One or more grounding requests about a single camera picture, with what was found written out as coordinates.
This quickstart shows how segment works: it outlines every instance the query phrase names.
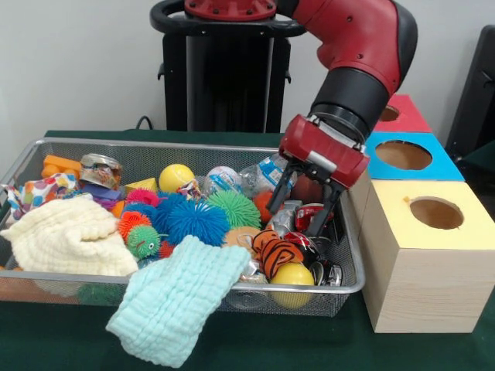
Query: towel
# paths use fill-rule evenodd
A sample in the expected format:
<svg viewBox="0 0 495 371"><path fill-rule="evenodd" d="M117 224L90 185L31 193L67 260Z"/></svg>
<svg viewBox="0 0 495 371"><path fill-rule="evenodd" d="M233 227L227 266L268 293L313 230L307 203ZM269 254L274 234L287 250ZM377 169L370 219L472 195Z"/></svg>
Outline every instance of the towel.
<svg viewBox="0 0 495 371"><path fill-rule="evenodd" d="M125 276L138 265L117 223L96 202L75 197L30 211L0 235L12 243L15 259L25 271Z"/></svg>
<svg viewBox="0 0 495 371"><path fill-rule="evenodd" d="M250 258L243 247L220 249L185 237L170 258L131 276L107 330L120 338L127 353L180 367Z"/></svg>

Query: white ball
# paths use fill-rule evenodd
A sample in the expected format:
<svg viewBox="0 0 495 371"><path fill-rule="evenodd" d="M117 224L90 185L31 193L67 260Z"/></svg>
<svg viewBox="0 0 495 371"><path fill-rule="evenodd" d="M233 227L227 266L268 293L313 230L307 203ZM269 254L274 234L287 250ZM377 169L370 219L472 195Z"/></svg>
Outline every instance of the white ball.
<svg viewBox="0 0 495 371"><path fill-rule="evenodd" d="M204 179L203 193L208 197L218 191L241 192L241 176L228 166L212 168Z"/></svg>

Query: black cable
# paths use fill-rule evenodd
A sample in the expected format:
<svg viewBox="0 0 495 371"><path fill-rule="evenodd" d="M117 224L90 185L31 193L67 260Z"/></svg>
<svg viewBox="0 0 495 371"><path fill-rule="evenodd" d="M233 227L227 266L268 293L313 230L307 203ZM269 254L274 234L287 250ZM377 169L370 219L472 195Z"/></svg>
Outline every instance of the black cable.
<svg viewBox="0 0 495 371"><path fill-rule="evenodd" d="M153 127L152 121L149 119L148 116L143 116L139 119L138 124L136 125L136 129L141 128L141 124L143 121L148 122L149 130L155 130L155 128Z"/></svg>

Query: red box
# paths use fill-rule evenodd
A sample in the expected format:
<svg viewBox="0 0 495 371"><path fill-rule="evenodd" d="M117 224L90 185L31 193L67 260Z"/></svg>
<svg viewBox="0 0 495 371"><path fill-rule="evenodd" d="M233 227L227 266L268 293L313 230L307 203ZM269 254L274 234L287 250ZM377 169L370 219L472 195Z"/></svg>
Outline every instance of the red box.
<svg viewBox="0 0 495 371"><path fill-rule="evenodd" d="M419 109L408 95L395 94L381 115L375 132L431 133Z"/></svg>

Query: light blue towel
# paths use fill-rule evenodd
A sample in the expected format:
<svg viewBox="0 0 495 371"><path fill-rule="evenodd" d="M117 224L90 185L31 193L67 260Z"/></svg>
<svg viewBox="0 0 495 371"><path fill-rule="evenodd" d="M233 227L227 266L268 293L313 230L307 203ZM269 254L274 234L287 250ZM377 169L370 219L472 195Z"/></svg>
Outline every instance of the light blue towel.
<svg viewBox="0 0 495 371"><path fill-rule="evenodd" d="M180 367L250 258L242 247L220 249L187 236L170 258L132 275L107 330L127 353Z"/></svg>

